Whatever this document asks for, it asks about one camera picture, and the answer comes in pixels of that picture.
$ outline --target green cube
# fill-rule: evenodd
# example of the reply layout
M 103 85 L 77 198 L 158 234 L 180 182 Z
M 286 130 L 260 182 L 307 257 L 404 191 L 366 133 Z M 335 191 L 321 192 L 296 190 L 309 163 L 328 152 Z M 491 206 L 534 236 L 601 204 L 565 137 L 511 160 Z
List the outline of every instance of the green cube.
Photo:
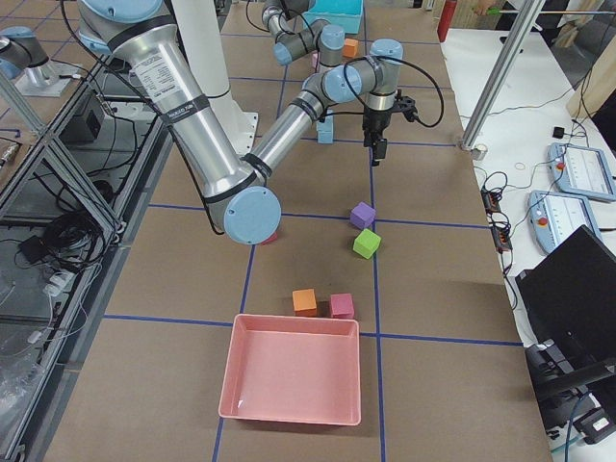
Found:
M 374 234 L 370 229 L 365 229 L 355 238 L 353 250 L 364 258 L 374 255 L 381 244 L 381 237 Z

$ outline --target table surface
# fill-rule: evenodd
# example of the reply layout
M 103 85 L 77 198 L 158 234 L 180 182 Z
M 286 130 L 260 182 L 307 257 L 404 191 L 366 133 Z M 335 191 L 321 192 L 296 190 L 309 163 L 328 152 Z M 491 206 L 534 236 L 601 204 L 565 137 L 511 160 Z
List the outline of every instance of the table surface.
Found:
M 455 100 L 466 125 L 473 108 L 483 90 L 485 82 L 492 71 L 494 63 L 502 50 L 499 37 L 506 35 L 502 31 L 475 31 L 451 29 L 447 41 L 443 43 L 451 85 L 455 91 Z M 497 113 L 505 108 L 519 106 L 542 106 L 540 108 L 523 108 L 507 111 L 499 115 L 490 115 L 481 129 L 477 142 L 488 146 L 488 155 L 481 162 L 475 162 L 488 174 L 504 171 L 509 183 L 527 186 L 531 183 L 532 170 L 535 165 L 547 160 L 548 146 L 559 140 L 552 138 L 554 126 L 565 127 L 571 132 L 571 116 L 566 105 L 574 91 L 562 70 L 554 59 L 550 49 L 538 34 L 531 33 L 522 46 L 521 53 L 491 110 Z M 588 133 L 589 144 L 602 149 L 612 172 L 616 172 L 616 159 L 597 130 L 592 120 L 585 120 L 583 125 Z M 585 145 L 585 140 L 572 140 L 573 144 Z M 481 185 L 485 174 L 478 170 L 477 181 Z M 507 190 L 500 203 L 502 210 L 512 223 L 523 219 L 527 211 L 527 198 L 530 191 L 547 191 L 552 185 L 552 173 L 546 166 L 539 166 L 532 178 L 531 187 L 521 190 Z M 501 186 L 502 176 L 498 175 L 489 187 Z M 616 203 L 591 201 L 597 223 L 601 228 L 616 227 Z M 612 252 L 616 253 L 616 233 L 603 233 L 603 241 Z M 524 219 L 512 237 L 514 262 L 510 271 L 511 279 L 520 271 L 534 268 L 545 255 L 534 239 L 533 231 L 527 219 Z M 532 341 L 530 326 L 519 301 L 516 310 L 518 330 L 525 344 Z M 598 445 L 573 445 L 570 460 L 574 462 L 607 462 L 613 460 L 616 453 L 616 438 L 608 438 Z M 562 460 L 562 451 L 553 458 Z
M 56 30 L 56 2 L 2 8 L 0 26 Z M 462 127 L 431 13 L 369 9 L 363 51 L 381 37 L 402 41 L 405 58 L 442 85 L 443 123 L 427 130 L 395 118 L 375 168 L 359 119 L 336 119 L 333 145 L 311 132 L 270 182 L 283 206 L 278 241 L 253 247 L 212 235 L 172 152 L 88 360 L 74 365 L 79 379 L 46 461 L 550 460 L 473 164 L 455 147 Z M 297 94 L 309 59 L 278 66 L 271 38 L 246 24 L 244 3 L 222 39 L 234 98 L 260 114 L 261 135 Z M 61 47 L 77 50 L 69 40 Z M 424 77 L 405 68 L 400 85 L 423 120 L 438 115 Z M 377 210 L 383 242 L 372 260 L 350 250 L 358 231 L 347 216 L 359 201 Z M 304 288 L 319 301 L 353 294 L 361 424 L 219 418 L 235 315 L 291 315 L 291 293 Z

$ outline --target white pole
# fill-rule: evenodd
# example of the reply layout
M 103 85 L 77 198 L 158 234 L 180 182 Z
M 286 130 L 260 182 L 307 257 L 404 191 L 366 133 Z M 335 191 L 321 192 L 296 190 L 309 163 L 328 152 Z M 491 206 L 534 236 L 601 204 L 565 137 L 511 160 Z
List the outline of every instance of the white pole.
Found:
M 236 152 L 246 154 L 252 148 L 258 118 L 256 113 L 244 113 L 229 90 L 214 2 L 172 0 L 172 3 L 194 78 L 207 96 L 226 93 L 210 99 L 210 104 Z

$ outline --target white table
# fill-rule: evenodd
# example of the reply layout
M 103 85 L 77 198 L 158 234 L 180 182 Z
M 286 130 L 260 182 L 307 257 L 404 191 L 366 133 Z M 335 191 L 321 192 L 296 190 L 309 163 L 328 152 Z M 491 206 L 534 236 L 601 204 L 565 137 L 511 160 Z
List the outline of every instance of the white table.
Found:
M 447 41 L 442 49 L 446 58 L 451 86 L 455 91 L 458 111 L 462 124 L 466 126 L 468 116 L 473 113 L 476 102 L 492 71 L 502 44 L 499 37 L 502 31 L 449 30 Z M 558 98 L 538 109 L 519 109 L 500 115 L 491 115 L 485 122 L 477 142 L 488 146 L 489 152 L 476 167 L 485 169 L 488 174 L 501 170 L 508 175 L 509 184 L 527 186 L 533 167 L 547 160 L 548 146 L 557 142 L 552 138 L 554 126 L 565 128 L 570 133 L 572 121 L 566 104 L 574 93 L 569 81 L 562 73 L 549 48 L 538 34 L 531 33 L 523 45 L 524 52 L 518 56 L 513 69 L 500 91 L 491 113 L 504 108 L 519 106 L 539 106 Z M 612 174 L 616 174 L 616 160 L 609 147 L 591 120 L 583 123 L 588 133 L 591 147 L 602 149 L 609 162 Z M 585 145 L 584 139 L 574 139 L 572 144 Z M 485 175 L 477 170 L 477 181 L 483 183 Z M 547 166 L 536 169 L 532 186 L 523 190 L 507 190 L 500 203 L 512 224 L 523 219 L 526 214 L 528 195 L 533 190 L 547 191 L 553 181 Z M 498 175 L 488 184 L 488 188 L 501 186 L 502 176 Z M 601 228 L 616 227 L 616 203 L 605 204 L 591 201 L 591 206 Z M 603 233 L 603 241 L 616 253 L 616 232 Z M 522 221 L 512 236 L 514 262 L 510 277 L 520 271 L 532 269 L 545 255 L 534 238 L 528 219 Z M 504 256 L 505 264 L 509 255 Z M 532 343 L 526 310 L 516 310 L 518 330 L 525 345 Z M 556 442 L 555 447 L 563 441 Z M 553 455 L 554 461 L 563 460 L 564 453 Z M 588 446 L 583 443 L 572 444 L 569 460 L 571 462 L 611 462 L 616 458 L 616 437 L 608 437 L 601 443 Z

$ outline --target purple cube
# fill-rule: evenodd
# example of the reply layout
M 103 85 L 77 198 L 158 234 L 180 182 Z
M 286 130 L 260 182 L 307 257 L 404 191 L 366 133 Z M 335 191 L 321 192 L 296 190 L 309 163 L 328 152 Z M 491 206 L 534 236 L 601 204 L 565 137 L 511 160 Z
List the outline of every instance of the purple cube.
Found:
M 374 221 L 375 217 L 376 210 L 365 202 L 360 202 L 353 210 L 350 211 L 350 222 L 359 229 L 368 228 Z

